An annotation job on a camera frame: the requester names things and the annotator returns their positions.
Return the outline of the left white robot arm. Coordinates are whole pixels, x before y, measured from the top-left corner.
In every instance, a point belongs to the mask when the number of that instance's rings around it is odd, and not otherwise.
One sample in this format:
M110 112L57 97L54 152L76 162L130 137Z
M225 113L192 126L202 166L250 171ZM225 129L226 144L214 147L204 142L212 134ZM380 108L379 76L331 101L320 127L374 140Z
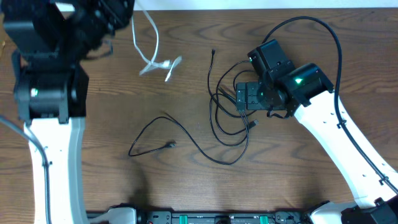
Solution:
M3 27L17 45L12 54L14 98L29 142L36 223L136 223L125 205L87 213L81 147L89 77L81 66L106 35L129 24L130 0L73 1L65 17L57 1L2 1Z

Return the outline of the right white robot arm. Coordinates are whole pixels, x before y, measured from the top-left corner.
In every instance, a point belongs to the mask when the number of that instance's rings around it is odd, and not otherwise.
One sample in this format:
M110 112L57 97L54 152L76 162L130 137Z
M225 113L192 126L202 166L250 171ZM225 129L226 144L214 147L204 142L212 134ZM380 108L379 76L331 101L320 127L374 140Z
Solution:
M382 158L343 106L340 83L314 63L296 67L278 41L266 36L248 53L256 82L237 83L236 108L294 117L322 145L353 195L351 203L323 202L307 223L396 223L397 172Z

